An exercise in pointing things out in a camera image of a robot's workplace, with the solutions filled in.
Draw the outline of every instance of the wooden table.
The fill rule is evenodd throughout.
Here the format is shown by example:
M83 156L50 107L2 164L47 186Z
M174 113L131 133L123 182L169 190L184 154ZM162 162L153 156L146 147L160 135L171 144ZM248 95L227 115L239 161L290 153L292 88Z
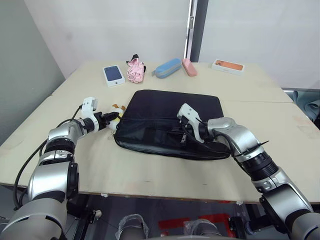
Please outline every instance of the wooden table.
M0 147L0 183L13 185L29 155L50 129L70 118L83 99L99 100L97 111L112 104L127 106L142 89L206 94L219 97L223 113L249 128L265 150L312 203L320 202L320 131L256 64L246 64L243 76L219 72L209 63L194 63L198 76L184 69L159 79L151 72L159 63L146 62L143 83L107 87L103 67L124 62L89 62L76 70ZM27 186L39 160L36 155L19 184ZM197 200L258 202L260 194L233 159L192 161L143 154L120 148L110 129L90 133L78 141L81 193Z

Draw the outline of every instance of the white wall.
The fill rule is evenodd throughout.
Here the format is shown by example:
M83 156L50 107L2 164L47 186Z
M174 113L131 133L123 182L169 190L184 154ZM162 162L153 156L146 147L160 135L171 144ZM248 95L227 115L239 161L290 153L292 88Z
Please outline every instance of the white wall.
M25 0L63 75L90 60L182 58L188 0Z
M209 0L199 62L258 63L281 87L320 89L319 0Z
M0 145L64 80L24 1L0 0Z

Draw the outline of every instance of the black cable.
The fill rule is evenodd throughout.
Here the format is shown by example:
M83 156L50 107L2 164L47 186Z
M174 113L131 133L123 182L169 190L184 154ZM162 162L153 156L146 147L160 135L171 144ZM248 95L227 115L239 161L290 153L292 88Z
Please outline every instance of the black cable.
M75 119L75 117L76 117L76 115L77 115L77 113L79 112L80 109L82 109L82 105L80 105L80 106L78 107L78 109L75 111L75 113L73 114L73 116L72 116L71 119Z
M23 203L23 200L24 200L24 196L26 195L28 191L28 188L26 187L23 192L21 193L20 197L19 197L19 204L22 206L24 203Z
M202 123L203 125L207 125L205 122L201 121L200 119L198 119L197 117L195 118L196 120L198 120L200 123Z
M228 144L229 144L229 148L230 148L230 155L231 155L231 157L235 157L234 156L234 154L235 154L235 148L234 148L234 146L233 146L233 144L231 143L231 141L230 141L230 139L227 137L227 136L225 136L224 134L222 134L222 133L218 133L218 134L216 134L216 132L215 132L215 130L213 129L212 130L212 133L213 133L213 140L215 140L215 139L217 139L217 137L223 137L227 142L228 142Z
M236 158L236 157L239 157L239 156L241 156L241 155L248 155L248 154L251 153L252 151L256 150L258 147L260 147L260 146L262 146L262 145L264 145L264 144L266 144L266 143L268 143L268 142L269 142L269 141L265 141L265 142L262 142L262 143L258 143L258 144L255 145L254 147L251 147L251 148L247 149L246 151L244 151L244 152L242 152L242 153L240 153L239 155L236 155L236 156L234 156L234 157Z
M41 157L44 147L45 147L45 144L39 150L39 157Z
M73 116L72 116L72 118L71 118L72 120L75 119L75 117L76 117L76 115L77 115L77 113L79 112L80 109L82 109L82 105L80 105L80 106L78 107L78 109L75 111L75 113L73 114ZM41 148L40 151L39 151L39 157L41 157L43 150L44 150L44 146L42 146L42 148Z
M206 145L205 143L201 143L198 140L196 140L196 138L194 136L191 135L190 132L188 132L188 130L186 129L185 125L182 125L182 130L185 132L185 134L189 137L189 139L191 139L193 142L197 143L198 145L200 145L201 147L207 149L208 151L212 152L212 153L216 153L216 154L223 154L225 156L222 156L224 159L228 158L230 155L230 152L227 151L216 151L213 150L211 147L209 147L208 145Z
M78 113L79 109L81 109L82 106L79 106L78 109L75 111L74 115L72 116L72 118L69 118L69 119L66 119L62 122L60 122L60 124L57 126L60 127L62 124L66 123L66 122L70 122L70 121L75 121L76 123L79 124L79 126L81 128L85 128L81 122L79 122L78 120L74 119L74 117L76 116L76 114ZM17 190L18 190L18 183L19 183L19 180L20 180L20 177L23 173L23 171L25 170L26 166L28 165L28 163L30 162L30 160L36 155L36 153L38 151L41 150L41 152L39 153L39 156L41 157L41 154L42 154L42 150L44 148L44 146L46 145L47 143L47 140L44 140L43 143L41 143L41 145L30 155L30 157L25 161L25 163L22 165L20 171L18 172L16 178L15 178L15 181L14 181L14 185L13 185L13 192L12 192L12 198L13 198L13 203L15 205L15 209L14 210L18 210L19 208L21 208L23 206L23 204L20 204L19 200L18 200L18 196L17 196Z
M22 207L22 205L19 204L18 197L17 197L17 189L18 189L18 183L19 179L21 177L22 172L26 168L27 164L30 162L30 160L36 155L36 153L46 144L47 140L45 140L41 145L30 155L30 157L25 161L23 166L21 167L20 171L18 172L18 175L15 178L14 185L13 185L13 203L15 205L16 210Z

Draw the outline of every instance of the gray wall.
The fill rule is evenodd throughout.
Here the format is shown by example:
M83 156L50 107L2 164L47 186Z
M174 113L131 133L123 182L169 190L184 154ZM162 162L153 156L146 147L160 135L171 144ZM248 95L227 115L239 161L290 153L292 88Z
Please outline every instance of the gray wall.
M23 0L0 0L0 145L64 77Z

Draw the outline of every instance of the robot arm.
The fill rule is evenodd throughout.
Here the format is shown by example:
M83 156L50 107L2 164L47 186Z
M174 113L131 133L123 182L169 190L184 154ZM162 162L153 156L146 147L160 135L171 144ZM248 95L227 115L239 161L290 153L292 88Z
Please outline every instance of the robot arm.
M274 163L252 132L229 117L202 122L186 103L177 117L182 124L192 126L197 141L216 140L228 146L231 156L262 193L260 203L279 232L288 233L292 239L320 239L320 214L313 211L306 197Z
M93 113L98 101L84 99L83 119L71 120L52 129L28 184L29 202L23 205L2 231L1 240L63 240L67 201L78 193L79 172L75 163L77 141L104 129L118 112Z

